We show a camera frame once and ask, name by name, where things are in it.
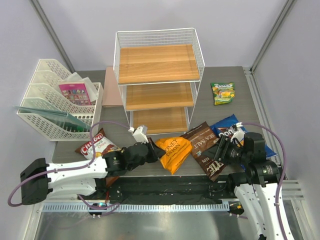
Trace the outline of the orange honey dijon chips bag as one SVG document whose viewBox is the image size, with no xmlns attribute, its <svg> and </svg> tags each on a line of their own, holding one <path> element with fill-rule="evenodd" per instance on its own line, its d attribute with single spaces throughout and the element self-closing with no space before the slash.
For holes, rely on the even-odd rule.
<svg viewBox="0 0 320 240">
<path fill-rule="evenodd" d="M 165 151 L 165 154 L 160 158 L 160 162 L 163 168 L 172 175 L 175 174 L 192 152 L 191 142 L 181 136 L 161 138 L 155 144 Z"/>
</svg>

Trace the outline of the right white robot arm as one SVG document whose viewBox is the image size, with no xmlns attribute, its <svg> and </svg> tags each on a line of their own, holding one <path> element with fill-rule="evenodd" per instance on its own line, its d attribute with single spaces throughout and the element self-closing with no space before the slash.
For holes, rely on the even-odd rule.
<svg viewBox="0 0 320 240">
<path fill-rule="evenodd" d="M 165 151 L 160 159 L 163 165 L 174 172 L 189 154 L 197 158 L 207 157 L 223 165 L 240 164 L 244 172 L 231 173 L 226 182 L 226 193 L 238 198 L 248 220 L 255 227 L 260 240 L 292 240 L 282 200 L 284 174 L 277 165 L 267 159 L 265 140 L 260 133 L 247 132 L 243 142 L 222 135 L 217 139 L 203 139 L 200 146 L 184 134 L 173 139 L 159 139 L 156 145 Z"/>
</svg>

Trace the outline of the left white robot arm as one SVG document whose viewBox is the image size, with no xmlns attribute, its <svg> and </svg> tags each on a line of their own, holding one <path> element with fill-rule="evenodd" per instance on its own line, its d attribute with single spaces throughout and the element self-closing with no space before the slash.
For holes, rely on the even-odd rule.
<svg viewBox="0 0 320 240">
<path fill-rule="evenodd" d="M 94 160 L 54 164 L 38 158 L 20 173 L 21 203 L 34 205 L 63 195 L 93 196 L 100 200 L 107 188 L 99 180 L 123 176 L 145 163 L 159 161 L 164 154 L 164 150 L 149 141 L 108 152 Z"/>
</svg>

